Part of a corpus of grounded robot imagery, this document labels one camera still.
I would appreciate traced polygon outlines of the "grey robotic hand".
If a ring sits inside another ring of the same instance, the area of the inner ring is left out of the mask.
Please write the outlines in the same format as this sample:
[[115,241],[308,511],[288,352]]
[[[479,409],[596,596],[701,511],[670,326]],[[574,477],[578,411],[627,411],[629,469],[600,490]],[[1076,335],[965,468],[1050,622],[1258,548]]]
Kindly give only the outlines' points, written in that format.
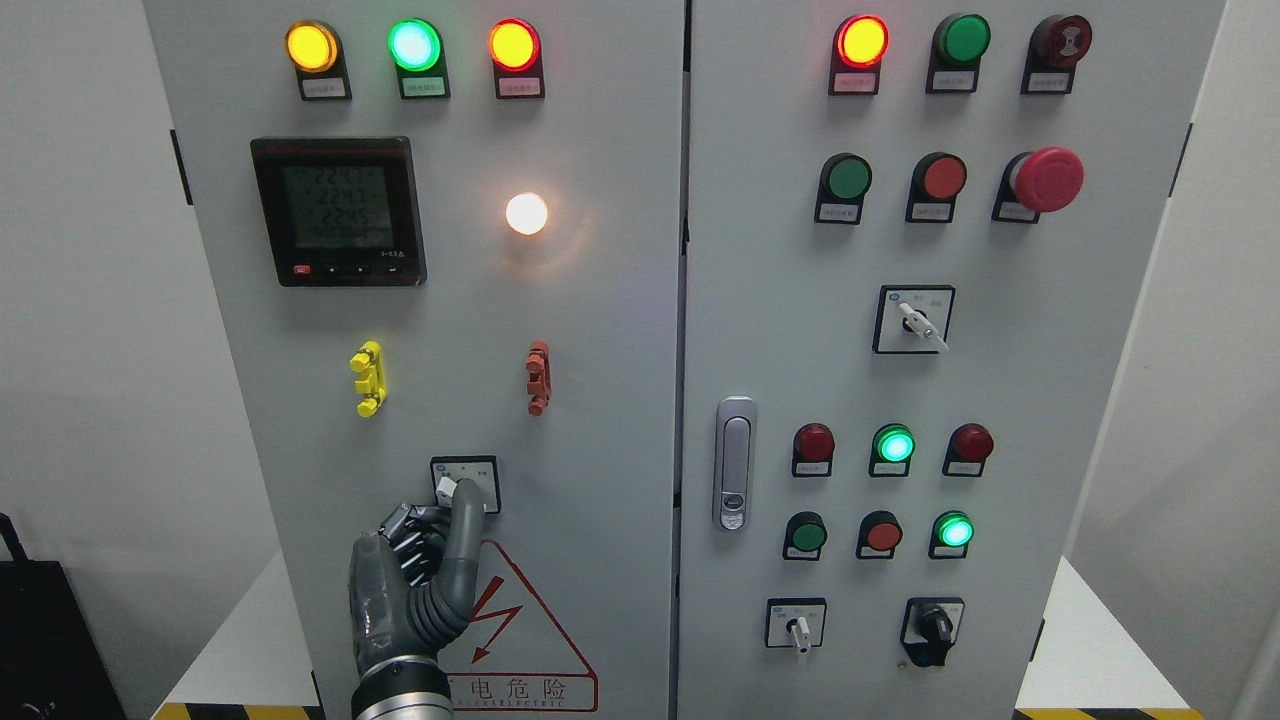
[[[426,527],[448,521],[442,564],[434,577],[412,587],[396,547],[407,538],[410,520]],[[401,503],[378,533],[364,533],[353,544],[349,609],[355,661],[361,678],[397,657],[435,659],[470,624],[477,587],[477,557],[485,521],[477,484],[458,480],[448,509],[426,506],[415,512]]]

